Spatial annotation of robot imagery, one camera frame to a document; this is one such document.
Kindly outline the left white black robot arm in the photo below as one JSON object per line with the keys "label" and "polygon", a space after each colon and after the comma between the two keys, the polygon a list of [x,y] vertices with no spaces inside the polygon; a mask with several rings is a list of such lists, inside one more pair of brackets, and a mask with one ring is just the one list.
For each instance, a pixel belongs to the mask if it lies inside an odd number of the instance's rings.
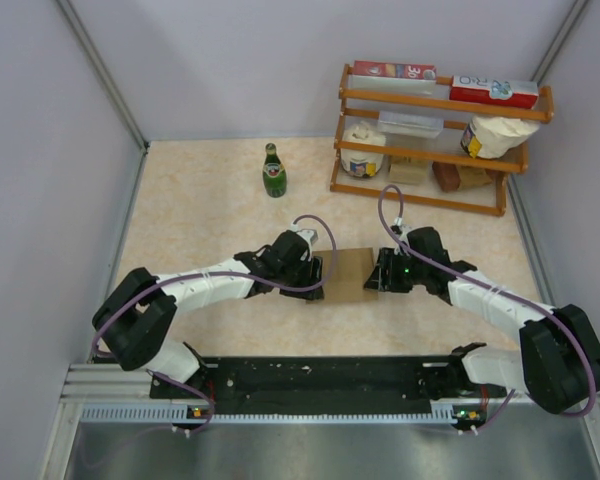
{"label": "left white black robot arm", "polygon": [[322,263],[313,255],[317,238],[316,231],[294,226],[271,245],[207,268],[165,275],[136,268],[102,304],[92,325],[123,370],[158,372],[170,377],[183,395],[196,396],[206,387],[207,374],[192,347],[168,338],[174,318],[273,290],[290,297],[320,298]]}

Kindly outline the brown cardboard box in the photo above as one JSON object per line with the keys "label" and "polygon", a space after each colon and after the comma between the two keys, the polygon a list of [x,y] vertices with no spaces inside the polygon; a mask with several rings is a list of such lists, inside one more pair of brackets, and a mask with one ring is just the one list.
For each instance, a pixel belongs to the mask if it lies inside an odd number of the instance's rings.
{"label": "brown cardboard box", "polygon": [[369,247],[338,250],[332,275],[322,286],[324,298],[312,303],[343,305],[377,301],[378,292],[364,288],[374,265],[373,250]]}

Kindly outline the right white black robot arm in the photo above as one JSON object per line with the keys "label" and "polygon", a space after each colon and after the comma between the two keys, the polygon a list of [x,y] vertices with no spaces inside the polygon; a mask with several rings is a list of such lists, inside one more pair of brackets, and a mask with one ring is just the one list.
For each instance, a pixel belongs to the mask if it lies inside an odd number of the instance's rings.
{"label": "right white black robot arm", "polygon": [[474,265],[450,259],[438,231],[394,227],[401,240],[380,249],[367,290],[408,293],[416,286],[447,304],[480,316],[513,339],[515,351],[475,344],[456,350],[449,388],[467,396],[482,384],[528,395],[551,414],[563,414],[600,391],[600,342],[587,314],[520,297]]}

